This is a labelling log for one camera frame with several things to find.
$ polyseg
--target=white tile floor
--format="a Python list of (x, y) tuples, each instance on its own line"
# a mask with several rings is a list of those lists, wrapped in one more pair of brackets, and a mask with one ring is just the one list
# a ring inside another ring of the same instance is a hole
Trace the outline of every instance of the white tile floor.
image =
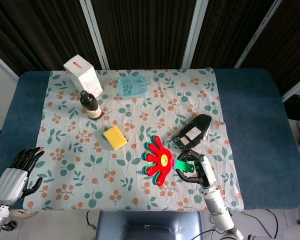
[[(271, 213), (263, 209), (247, 210), (244, 212), (257, 217), (268, 232), (272, 236), (274, 235), (276, 222)], [(275, 209), (272, 212), (278, 219), (278, 235), (276, 239), (284, 240), (283, 230), (287, 226), (296, 224), (296, 220), (300, 219), (300, 209)], [(92, 228), (87, 227), (86, 213), (87, 211), (83, 210), (41, 211), (31, 218), (17, 220), (18, 227), (11, 232), (2, 231), (0, 238), (2, 240), (94, 240), (96, 232)], [(96, 226), (98, 217), (98, 211), (89, 212), (89, 220)], [(233, 212), (232, 219), (245, 239), (249, 234), (267, 237), (266, 232), (254, 218), (243, 215), (241, 212)], [(206, 211), (201, 212), (201, 221), (203, 231), (214, 227), (210, 223), (210, 215)], [(211, 233), (206, 233), (204, 236), (204, 239), (209, 240)], [(219, 239), (220, 235), (215, 232), (212, 240)]]

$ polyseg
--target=clear plastic container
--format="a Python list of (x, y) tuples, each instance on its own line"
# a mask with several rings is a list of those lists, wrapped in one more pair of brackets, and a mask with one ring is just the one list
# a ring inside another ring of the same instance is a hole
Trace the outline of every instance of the clear plastic container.
[(123, 98), (141, 97), (148, 92), (145, 76), (127, 76), (118, 80), (119, 94)]

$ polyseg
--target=black curtain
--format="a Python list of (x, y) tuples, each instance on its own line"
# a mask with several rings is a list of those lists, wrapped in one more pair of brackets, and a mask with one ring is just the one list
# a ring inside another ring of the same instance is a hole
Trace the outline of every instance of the black curtain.
[(265, 68), (283, 95), (300, 81), (300, 1), (283, 0), (242, 68)]
[(179, 69), (195, 0), (92, 0), (111, 69)]
[(101, 69), (78, 0), (0, 0), (0, 58), (17, 75), (63, 70), (76, 54)]
[(210, 0), (191, 68), (233, 68), (273, 0)]

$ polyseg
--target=floral tablecloth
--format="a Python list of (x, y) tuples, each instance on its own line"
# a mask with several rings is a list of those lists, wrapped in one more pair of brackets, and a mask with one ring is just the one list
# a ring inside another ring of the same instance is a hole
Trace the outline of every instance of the floral tablecloth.
[[(143, 143), (151, 135), (167, 144), (169, 137), (199, 114), (210, 115), (212, 123), (207, 138), (195, 150), (207, 155), (225, 205), (244, 209), (212, 68), (96, 72), (103, 88), (97, 100), (104, 115), (98, 121), (88, 119), (70, 76), (64, 71), (50, 73), (36, 143), (45, 154), (29, 176), (28, 188), (38, 177), (43, 183), (25, 198), (25, 209), (207, 210), (198, 184), (183, 182), (172, 170), (158, 187), (141, 171), (148, 164), (140, 158)], [(137, 75), (147, 78), (148, 93), (120, 97), (118, 79)], [(102, 135), (113, 125), (128, 140), (117, 151)]]

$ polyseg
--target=white box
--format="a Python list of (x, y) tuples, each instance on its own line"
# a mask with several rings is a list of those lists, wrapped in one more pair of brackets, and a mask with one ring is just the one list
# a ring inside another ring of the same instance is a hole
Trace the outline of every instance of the white box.
[(81, 56), (74, 56), (63, 66), (66, 72), (71, 75), (71, 79), (76, 89), (80, 92), (86, 90), (93, 94), (95, 98), (102, 94), (103, 90), (94, 66), (84, 60)]

